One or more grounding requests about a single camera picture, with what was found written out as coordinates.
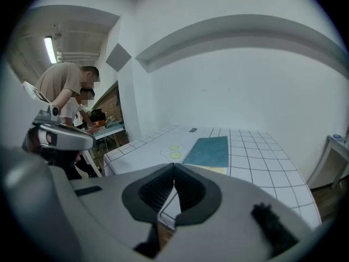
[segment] white tiled table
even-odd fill
[[[251,182],[284,203],[314,229],[321,224],[317,206],[304,179],[276,141],[263,131],[228,128],[169,126],[104,155],[106,176],[140,170],[149,166],[181,162],[198,138],[227,136],[229,167],[227,175]],[[171,161],[160,154],[163,147],[180,144],[183,156]],[[174,205],[178,199],[173,197]],[[180,213],[169,204],[160,217]]]

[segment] short hair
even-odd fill
[[[80,93],[83,92],[83,91],[92,93],[92,95],[94,97],[94,91],[93,91],[92,88],[81,88],[80,89]]]
[[[81,69],[84,72],[91,72],[93,74],[93,81],[98,81],[99,80],[99,71],[95,66],[83,66]]]

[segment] beige t-shirt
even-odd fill
[[[43,95],[54,101],[63,89],[80,94],[80,67],[73,63],[59,63],[48,69],[35,84]]]

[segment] brick wall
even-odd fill
[[[102,109],[102,112],[106,112],[108,116],[113,116],[116,120],[123,120],[117,92],[118,86],[113,88],[93,109]]]

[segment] white shirt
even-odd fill
[[[79,105],[74,97],[71,97],[66,105],[63,107],[61,110],[61,122],[63,121],[63,118],[68,117],[71,118],[72,121],[74,121],[75,115],[77,114],[78,111],[82,110],[82,106]]]

